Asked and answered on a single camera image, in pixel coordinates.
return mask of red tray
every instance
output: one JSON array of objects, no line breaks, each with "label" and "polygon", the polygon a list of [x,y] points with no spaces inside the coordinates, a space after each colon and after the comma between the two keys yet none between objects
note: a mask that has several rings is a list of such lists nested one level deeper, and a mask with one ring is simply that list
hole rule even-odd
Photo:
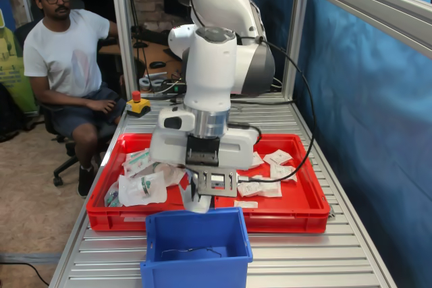
[{"label": "red tray", "polygon": [[182,196],[178,186],[167,189],[167,201],[161,204],[131,207],[105,207],[104,197],[109,187],[124,174],[126,154],[150,147],[151,134],[123,134],[119,136],[96,187],[87,203],[90,226],[95,231],[145,231],[145,218],[165,210],[182,210]]},{"label": "red tray", "polygon": [[[261,158],[276,150],[289,153],[293,159],[285,165],[297,167],[306,154],[297,135],[263,135],[254,147]],[[267,163],[260,167],[238,171],[241,175],[270,177]],[[215,208],[232,207],[234,200],[258,202],[258,208],[243,208],[244,220],[249,232],[322,233],[325,231],[330,206],[319,185],[309,159],[297,172],[295,181],[281,183],[282,197],[261,196],[237,198],[216,197]]]},{"label": "red tray", "polygon": [[[144,150],[150,146],[151,134],[123,134],[115,143],[108,163],[87,203],[90,226],[96,231],[144,231],[145,217],[165,210],[182,210],[182,197],[178,186],[167,189],[167,201],[162,204],[131,207],[105,207],[103,199],[109,187],[124,174],[122,163],[126,154]],[[286,165],[294,167],[305,155],[300,138],[296,135],[263,135],[254,147],[262,157],[281,149],[294,158]],[[269,176],[267,163],[249,171],[238,171],[242,175]],[[283,182],[281,198],[254,196],[250,198],[216,197],[215,207],[232,207],[234,200],[258,202],[259,208],[243,208],[249,232],[322,233],[325,231],[330,207],[321,190],[309,160],[297,173],[298,182]]]}]

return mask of blue plastic bin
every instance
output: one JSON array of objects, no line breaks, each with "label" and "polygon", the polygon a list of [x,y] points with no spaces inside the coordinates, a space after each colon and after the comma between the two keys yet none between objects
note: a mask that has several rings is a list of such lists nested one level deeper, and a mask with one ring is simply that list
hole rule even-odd
[{"label": "blue plastic bin", "polygon": [[241,208],[161,212],[146,218],[146,230],[144,288],[246,286],[252,250]]}]

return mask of man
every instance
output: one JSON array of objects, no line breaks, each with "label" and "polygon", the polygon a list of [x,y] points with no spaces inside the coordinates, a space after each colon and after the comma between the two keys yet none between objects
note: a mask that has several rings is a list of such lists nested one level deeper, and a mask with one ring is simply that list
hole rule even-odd
[{"label": "man", "polygon": [[44,18],[31,30],[24,43],[24,74],[37,100],[61,105],[52,112],[55,129],[73,138],[80,161],[78,194],[90,191],[97,150],[97,125],[118,124],[126,105],[117,94],[101,87],[96,62],[97,42],[117,37],[117,26],[83,9],[70,9],[70,0],[35,0]]}]

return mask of green banner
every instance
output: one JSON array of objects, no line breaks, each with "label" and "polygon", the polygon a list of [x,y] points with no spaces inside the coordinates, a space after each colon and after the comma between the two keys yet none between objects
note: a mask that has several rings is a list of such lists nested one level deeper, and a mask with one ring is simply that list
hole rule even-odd
[{"label": "green banner", "polygon": [[22,49],[15,36],[9,0],[0,0],[0,82],[25,113],[37,110],[28,78],[24,76]]}]

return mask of metal table surface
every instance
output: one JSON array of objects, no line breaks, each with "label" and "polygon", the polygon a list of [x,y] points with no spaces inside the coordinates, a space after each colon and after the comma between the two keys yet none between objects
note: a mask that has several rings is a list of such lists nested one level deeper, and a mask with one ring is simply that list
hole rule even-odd
[{"label": "metal table surface", "polygon": [[[280,97],[268,94],[259,100],[276,99]],[[167,105],[153,101],[152,112],[141,119],[121,119],[97,179],[119,134],[152,132],[159,109]],[[249,122],[265,133],[297,134],[307,149],[310,132],[295,105],[233,106],[232,121]],[[317,144],[311,157],[335,217],[329,219],[326,232],[320,235],[251,233],[254,261],[248,267],[247,287],[396,287]],[[89,228],[85,205],[50,288],[142,287],[139,262],[145,259],[146,233],[95,232]]]}]

